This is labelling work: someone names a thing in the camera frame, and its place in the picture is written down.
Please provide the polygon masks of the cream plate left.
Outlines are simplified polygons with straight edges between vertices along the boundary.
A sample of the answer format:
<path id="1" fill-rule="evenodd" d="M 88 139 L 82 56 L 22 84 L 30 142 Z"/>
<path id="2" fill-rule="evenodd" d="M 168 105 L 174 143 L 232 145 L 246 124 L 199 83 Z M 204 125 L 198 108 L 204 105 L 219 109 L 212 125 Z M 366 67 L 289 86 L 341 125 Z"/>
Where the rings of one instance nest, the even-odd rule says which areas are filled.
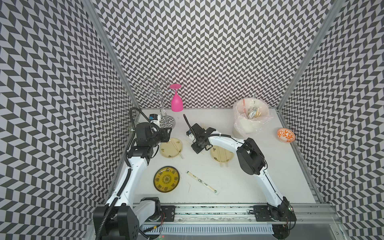
<path id="1" fill-rule="evenodd" d="M 181 150 L 181 152 L 183 151 L 183 143 L 181 140 L 177 139 L 177 138 L 173 138 L 173 140 L 175 141 L 177 147 L 179 148 L 179 150 Z M 173 144 L 171 143 L 171 139 L 169 142 L 167 143 L 162 143 L 160 145 L 160 153 L 163 157 L 165 158 L 175 158 L 175 157 L 180 157 L 177 150 L 174 148 Z"/>

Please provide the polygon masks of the cream plate centre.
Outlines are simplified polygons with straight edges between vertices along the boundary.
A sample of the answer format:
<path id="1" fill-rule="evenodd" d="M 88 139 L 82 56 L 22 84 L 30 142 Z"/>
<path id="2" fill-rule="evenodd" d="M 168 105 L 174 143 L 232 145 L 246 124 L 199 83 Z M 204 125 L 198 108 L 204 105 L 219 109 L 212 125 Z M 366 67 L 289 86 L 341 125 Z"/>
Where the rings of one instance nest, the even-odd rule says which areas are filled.
<path id="1" fill-rule="evenodd" d="M 220 164 L 226 164 L 234 158 L 233 152 L 218 146 L 213 146 L 210 149 L 210 155 L 212 159 L 219 162 Z"/>

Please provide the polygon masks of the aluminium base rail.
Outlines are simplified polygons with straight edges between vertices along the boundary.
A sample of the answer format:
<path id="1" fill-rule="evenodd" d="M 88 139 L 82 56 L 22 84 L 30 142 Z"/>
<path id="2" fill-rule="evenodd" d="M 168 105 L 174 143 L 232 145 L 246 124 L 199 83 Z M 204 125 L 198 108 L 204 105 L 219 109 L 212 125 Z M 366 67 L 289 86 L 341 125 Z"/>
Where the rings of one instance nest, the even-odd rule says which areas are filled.
<path id="1" fill-rule="evenodd" d="M 273 220 L 262 204 L 172 204 L 162 206 L 163 220 L 146 221 L 144 234 L 165 236 L 266 235 L 272 239 L 348 240 L 336 210 L 330 204 L 293 204 L 292 212 Z"/>

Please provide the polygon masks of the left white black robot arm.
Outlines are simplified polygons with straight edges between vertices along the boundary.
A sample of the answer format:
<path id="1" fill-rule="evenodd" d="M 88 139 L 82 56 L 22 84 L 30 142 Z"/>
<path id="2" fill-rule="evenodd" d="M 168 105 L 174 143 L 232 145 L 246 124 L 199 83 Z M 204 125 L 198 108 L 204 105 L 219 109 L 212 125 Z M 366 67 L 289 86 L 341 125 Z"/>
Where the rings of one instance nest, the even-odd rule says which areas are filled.
<path id="1" fill-rule="evenodd" d="M 132 121 L 134 111 L 145 117 L 145 122 L 133 124 L 133 136 L 125 154 L 123 177 L 105 205 L 96 207 L 94 211 L 97 240 L 135 240 L 139 235 L 149 240 L 151 237 L 142 229 L 143 223 L 147 220 L 161 220 L 163 217 L 159 198 L 143 198 L 137 207 L 134 207 L 134 198 L 151 158 L 157 154 L 154 148 L 170 140 L 172 128 L 161 127 L 162 115 L 151 114 L 146 117 L 136 107 L 129 111 Z"/>

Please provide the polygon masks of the white bin with plastic bag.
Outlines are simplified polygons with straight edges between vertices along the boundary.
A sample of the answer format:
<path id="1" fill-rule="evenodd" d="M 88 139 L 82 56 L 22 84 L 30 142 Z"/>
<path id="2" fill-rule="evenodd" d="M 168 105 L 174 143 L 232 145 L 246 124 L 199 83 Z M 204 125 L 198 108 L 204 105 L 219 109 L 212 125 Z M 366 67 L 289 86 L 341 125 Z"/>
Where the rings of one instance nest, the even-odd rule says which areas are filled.
<path id="1" fill-rule="evenodd" d="M 233 111 L 233 134 L 239 139 L 246 139 L 261 132 L 264 125 L 273 118 L 268 104 L 256 98 L 238 100 L 233 105 Z"/>

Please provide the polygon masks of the cream plate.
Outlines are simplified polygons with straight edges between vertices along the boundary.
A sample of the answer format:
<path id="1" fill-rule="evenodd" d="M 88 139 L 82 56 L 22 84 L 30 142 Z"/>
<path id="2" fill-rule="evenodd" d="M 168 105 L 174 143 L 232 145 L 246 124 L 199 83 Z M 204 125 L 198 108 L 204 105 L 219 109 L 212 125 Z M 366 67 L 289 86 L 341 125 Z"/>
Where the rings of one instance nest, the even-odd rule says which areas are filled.
<path id="1" fill-rule="evenodd" d="M 175 141 L 177 147 L 179 148 L 179 150 L 181 150 L 181 152 L 183 151 L 183 143 L 181 140 L 177 139 L 177 138 L 173 138 L 173 140 Z M 180 157 L 177 150 L 174 148 L 173 144 L 171 143 L 171 139 L 169 142 L 167 143 L 162 143 L 160 145 L 160 153 L 163 157 L 165 158 L 175 158 L 175 157 Z"/>
<path id="2" fill-rule="evenodd" d="M 210 149 L 210 155 L 212 159 L 219 162 L 220 164 L 226 164 L 234 158 L 233 152 L 218 146 L 213 146 Z"/>

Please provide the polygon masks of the bare wooden chopsticks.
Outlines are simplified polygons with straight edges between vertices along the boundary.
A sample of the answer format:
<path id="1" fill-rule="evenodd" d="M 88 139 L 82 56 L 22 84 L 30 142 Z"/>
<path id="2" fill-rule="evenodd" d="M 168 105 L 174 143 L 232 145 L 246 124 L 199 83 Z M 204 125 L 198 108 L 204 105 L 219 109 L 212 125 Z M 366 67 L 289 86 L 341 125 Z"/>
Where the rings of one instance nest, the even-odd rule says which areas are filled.
<path id="1" fill-rule="evenodd" d="M 171 138 L 171 143 L 173 144 L 174 148 L 177 150 L 179 156 L 180 156 L 182 159 L 184 159 L 181 150 L 179 150 L 179 148 L 177 147 L 177 145 L 176 145 L 175 141 L 173 140 L 173 138 Z"/>
<path id="2" fill-rule="evenodd" d="M 217 161 L 219 162 L 220 167 L 223 167 L 223 166 L 227 167 L 228 166 L 226 149 L 218 147 Z"/>

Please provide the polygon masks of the pink plastic goblet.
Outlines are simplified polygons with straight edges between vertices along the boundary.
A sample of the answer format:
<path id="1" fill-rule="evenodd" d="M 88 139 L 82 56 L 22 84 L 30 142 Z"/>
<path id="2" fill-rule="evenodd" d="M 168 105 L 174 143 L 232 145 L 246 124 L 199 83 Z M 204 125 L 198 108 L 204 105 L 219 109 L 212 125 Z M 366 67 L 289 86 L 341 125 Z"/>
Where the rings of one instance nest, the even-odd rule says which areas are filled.
<path id="1" fill-rule="evenodd" d="M 170 85 L 171 90 L 175 91 L 173 99 L 171 101 L 171 109 L 173 112 L 181 112 L 184 109 L 183 100 L 178 95 L 178 90 L 182 87 L 180 84 L 172 84 Z"/>

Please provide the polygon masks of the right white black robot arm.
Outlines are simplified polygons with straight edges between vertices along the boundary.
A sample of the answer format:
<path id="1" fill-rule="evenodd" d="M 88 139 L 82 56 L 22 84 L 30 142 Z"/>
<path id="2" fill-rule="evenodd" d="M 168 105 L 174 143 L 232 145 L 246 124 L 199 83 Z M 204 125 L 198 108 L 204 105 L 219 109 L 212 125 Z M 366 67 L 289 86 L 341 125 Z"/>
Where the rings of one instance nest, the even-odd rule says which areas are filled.
<path id="1" fill-rule="evenodd" d="M 256 178 L 266 201 L 267 210 L 274 221 L 286 223 L 296 222 L 295 211 L 285 196 L 281 194 L 268 172 L 265 156 L 252 138 L 245 140 L 233 138 L 218 132 L 214 128 L 202 128 L 199 124 L 191 125 L 186 115 L 183 115 L 189 130 L 187 136 L 193 141 L 192 149 L 199 154 L 202 150 L 209 151 L 220 147 L 236 153 L 241 169 Z"/>

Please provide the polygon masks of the small orange patterned dish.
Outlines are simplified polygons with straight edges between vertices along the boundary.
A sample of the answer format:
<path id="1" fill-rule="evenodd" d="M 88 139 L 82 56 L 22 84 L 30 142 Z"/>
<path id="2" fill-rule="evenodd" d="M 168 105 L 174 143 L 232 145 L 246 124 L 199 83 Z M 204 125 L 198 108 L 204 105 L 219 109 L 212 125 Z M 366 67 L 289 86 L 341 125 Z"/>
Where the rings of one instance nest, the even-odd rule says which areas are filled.
<path id="1" fill-rule="evenodd" d="M 278 129 L 277 137 L 283 143 L 292 143 L 296 140 L 296 135 L 291 130 L 286 128 Z"/>

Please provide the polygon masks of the dark yellow patterned plate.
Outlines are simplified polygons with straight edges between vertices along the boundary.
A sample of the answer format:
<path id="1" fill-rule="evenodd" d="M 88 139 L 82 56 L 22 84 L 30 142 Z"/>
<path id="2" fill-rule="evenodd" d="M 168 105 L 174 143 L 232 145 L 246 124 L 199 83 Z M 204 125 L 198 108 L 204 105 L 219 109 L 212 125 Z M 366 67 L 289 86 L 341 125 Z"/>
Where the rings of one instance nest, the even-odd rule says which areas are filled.
<path id="1" fill-rule="evenodd" d="M 180 182 L 179 171 L 172 166 L 164 166 L 160 168 L 154 176 L 154 187 L 161 193 L 169 193 L 173 191 Z"/>

